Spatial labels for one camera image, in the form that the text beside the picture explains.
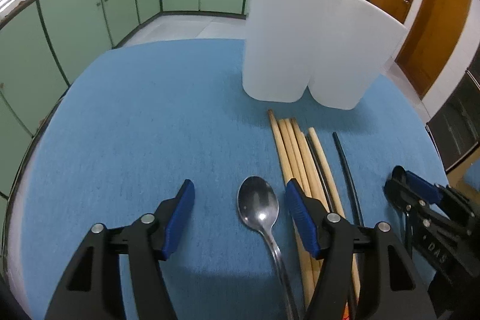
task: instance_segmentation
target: white plastic container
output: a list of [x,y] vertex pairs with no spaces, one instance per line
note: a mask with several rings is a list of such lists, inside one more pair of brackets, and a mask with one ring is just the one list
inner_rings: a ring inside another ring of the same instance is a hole
[[319,103],[357,105],[407,32],[365,0],[249,0],[243,88],[294,102],[308,86]]

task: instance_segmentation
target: spoon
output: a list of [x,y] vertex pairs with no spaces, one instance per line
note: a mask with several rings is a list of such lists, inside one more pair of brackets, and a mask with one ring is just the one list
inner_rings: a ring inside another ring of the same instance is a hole
[[237,208],[240,219],[250,229],[263,236],[272,253],[283,288],[286,317],[288,320],[299,320],[282,254],[272,235],[272,227],[278,217],[277,196],[272,187],[259,176],[251,176],[244,180],[238,192]]

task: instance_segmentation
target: spoon handle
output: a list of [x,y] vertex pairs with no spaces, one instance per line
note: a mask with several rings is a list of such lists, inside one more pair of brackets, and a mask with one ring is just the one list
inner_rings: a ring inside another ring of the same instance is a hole
[[287,314],[286,317],[288,320],[299,320],[297,307],[295,305],[295,299],[292,293],[292,287],[290,286],[289,276],[286,273],[287,270],[282,260],[280,248],[278,248],[278,245],[272,235],[272,231],[265,230],[265,232],[263,232],[263,237],[265,238],[265,241],[270,248],[270,252],[272,253],[275,263],[275,269],[277,270],[277,275],[282,285],[283,300],[285,302],[285,309]]

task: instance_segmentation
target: blue gripper pad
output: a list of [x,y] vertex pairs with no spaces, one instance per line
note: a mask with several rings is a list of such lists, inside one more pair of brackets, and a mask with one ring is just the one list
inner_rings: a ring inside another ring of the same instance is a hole
[[185,180],[175,198],[179,198],[179,200],[166,225],[165,241],[161,250],[165,260],[177,250],[183,228],[185,228],[188,218],[190,217],[195,201],[194,183],[189,179]]
[[406,182],[409,185],[410,190],[420,198],[424,199],[430,204],[438,204],[442,200],[443,194],[435,185],[432,185],[411,171],[405,171],[405,174]]
[[290,180],[285,187],[286,205],[295,221],[303,247],[316,259],[320,254],[320,246],[317,241],[317,228],[303,203],[302,196],[299,193],[300,191],[302,190],[298,189],[294,182]]

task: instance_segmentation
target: silver bolt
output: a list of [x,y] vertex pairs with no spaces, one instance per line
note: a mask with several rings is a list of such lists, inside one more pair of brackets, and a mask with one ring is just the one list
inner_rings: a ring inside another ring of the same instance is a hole
[[140,221],[143,222],[144,224],[153,223],[154,220],[155,220],[155,216],[153,216],[152,213],[144,214],[140,219]]
[[378,223],[378,229],[380,229],[382,232],[388,232],[390,230],[390,224],[382,221]]
[[336,213],[329,213],[327,215],[327,220],[330,221],[331,223],[337,223],[340,221],[340,216]]
[[94,234],[99,234],[100,232],[103,231],[103,224],[100,224],[100,223],[95,224],[95,225],[92,227],[91,231],[92,231]]

